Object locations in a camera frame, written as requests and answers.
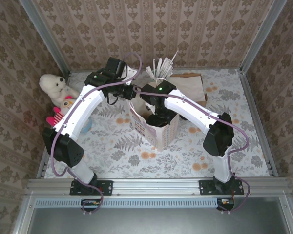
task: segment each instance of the stuffed animal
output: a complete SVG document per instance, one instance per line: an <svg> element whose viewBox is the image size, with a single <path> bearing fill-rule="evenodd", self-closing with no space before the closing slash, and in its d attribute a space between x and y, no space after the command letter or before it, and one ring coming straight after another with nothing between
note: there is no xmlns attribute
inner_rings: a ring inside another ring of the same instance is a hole
<svg viewBox="0 0 293 234"><path fill-rule="evenodd" d="M73 106L75 103L75 99L73 99L72 96L66 96L65 100L61 103L61 108L54 107L53 111L55 113L53 116L48 116L46 118L46 121L51 125L54 126L58 122L61 121L61 119L68 113L69 109ZM81 129L82 133L86 133L91 129L92 120L91 118L87 119L86 123L84 124L83 128Z"/></svg>
<svg viewBox="0 0 293 234"><path fill-rule="evenodd" d="M66 96L72 96L77 99L79 92L68 87L65 83L65 79L59 76L45 74L40 77L39 85L41 89L46 92L53 104L57 107L61 106L61 103L65 100Z"/></svg>

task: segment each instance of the bundle of straws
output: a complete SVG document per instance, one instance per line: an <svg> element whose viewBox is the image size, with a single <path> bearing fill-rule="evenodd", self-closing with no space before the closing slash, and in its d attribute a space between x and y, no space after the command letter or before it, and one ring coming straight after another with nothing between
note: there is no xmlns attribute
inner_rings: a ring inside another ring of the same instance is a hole
<svg viewBox="0 0 293 234"><path fill-rule="evenodd" d="M164 78L164 79L169 78L172 75L172 71L173 71L172 65L177 53L178 51L175 53L172 60L166 57L163 61L162 58L159 58L156 69L155 69L155 59L153 59L153 70L151 70L151 67L147 67L146 72L150 75L150 77L153 80L157 80L158 78Z"/></svg>

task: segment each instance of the floral tablecloth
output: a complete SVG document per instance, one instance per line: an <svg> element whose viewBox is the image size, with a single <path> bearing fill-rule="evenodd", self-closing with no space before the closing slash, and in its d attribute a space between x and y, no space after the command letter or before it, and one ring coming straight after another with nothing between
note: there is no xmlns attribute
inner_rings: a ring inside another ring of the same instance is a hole
<svg viewBox="0 0 293 234"><path fill-rule="evenodd" d="M200 73L208 95L207 108L231 115L234 124L250 138L248 149L231 156L232 168L238 176L269 176L257 133L244 96L237 70L180 70L175 73ZM70 86L81 90L89 73L72 73ZM135 84L150 82L142 72ZM78 143L84 158L98 178L180 178L212 177L212 156L203 148L205 135L191 122L180 119L176 139L162 152L132 129L125 100L108 105L104 100L91 115L92 127L80 134ZM242 134L235 131L233 148L245 144ZM56 169L64 167L56 162ZM55 178L50 161L44 178Z"/></svg>

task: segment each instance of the pink toy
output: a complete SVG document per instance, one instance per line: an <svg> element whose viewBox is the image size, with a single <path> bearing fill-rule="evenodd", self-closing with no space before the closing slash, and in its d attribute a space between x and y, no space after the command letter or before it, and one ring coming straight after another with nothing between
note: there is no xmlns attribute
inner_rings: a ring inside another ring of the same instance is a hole
<svg viewBox="0 0 293 234"><path fill-rule="evenodd" d="M61 119L67 114L69 109L73 106L74 102L76 100L72 99L72 96L66 96L65 100L61 103L61 108L53 107L53 111L55 113L54 116L48 116L46 118L46 121L51 126L56 125L58 122L61 121Z"/></svg>

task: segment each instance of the white teddy bear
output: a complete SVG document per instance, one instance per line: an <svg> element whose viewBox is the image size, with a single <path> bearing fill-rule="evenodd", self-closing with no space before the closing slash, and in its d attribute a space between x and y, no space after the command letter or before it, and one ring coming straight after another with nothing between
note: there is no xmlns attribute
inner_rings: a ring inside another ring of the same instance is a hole
<svg viewBox="0 0 293 234"><path fill-rule="evenodd" d="M66 96L72 96L73 99L77 99L79 96L79 93L68 87L65 83L65 79L59 76L51 74L42 75L39 80L39 85L41 89L49 95L51 101L57 107L61 106Z"/></svg>

